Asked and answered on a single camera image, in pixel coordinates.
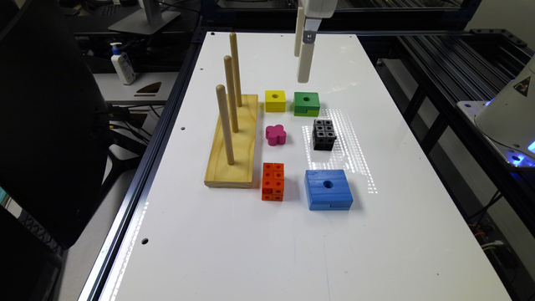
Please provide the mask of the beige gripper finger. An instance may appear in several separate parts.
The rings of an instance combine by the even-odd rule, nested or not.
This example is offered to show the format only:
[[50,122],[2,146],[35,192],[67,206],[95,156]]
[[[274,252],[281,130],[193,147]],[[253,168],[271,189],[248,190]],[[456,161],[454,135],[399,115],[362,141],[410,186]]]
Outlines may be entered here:
[[303,6],[298,6],[298,14],[295,28],[295,41],[294,41],[294,56],[300,55],[301,43],[303,40],[303,28],[304,28],[304,10]]
[[311,71],[313,61],[313,43],[299,43],[298,47],[298,72],[297,81],[299,83],[307,83]]

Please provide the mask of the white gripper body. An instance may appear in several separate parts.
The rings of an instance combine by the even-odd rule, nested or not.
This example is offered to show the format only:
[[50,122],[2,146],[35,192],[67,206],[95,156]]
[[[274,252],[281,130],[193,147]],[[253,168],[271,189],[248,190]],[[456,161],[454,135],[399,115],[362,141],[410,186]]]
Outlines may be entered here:
[[299,0],[298,2],[307,18],[331,18],[338,0]]

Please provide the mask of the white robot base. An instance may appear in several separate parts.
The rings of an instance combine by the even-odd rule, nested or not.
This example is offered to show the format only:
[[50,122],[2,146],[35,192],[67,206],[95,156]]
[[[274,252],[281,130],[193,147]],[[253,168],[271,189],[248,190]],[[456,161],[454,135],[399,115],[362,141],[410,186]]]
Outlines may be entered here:
[[534,60],[493,99],[460,101],[457,107],[505,163],[534,169]]

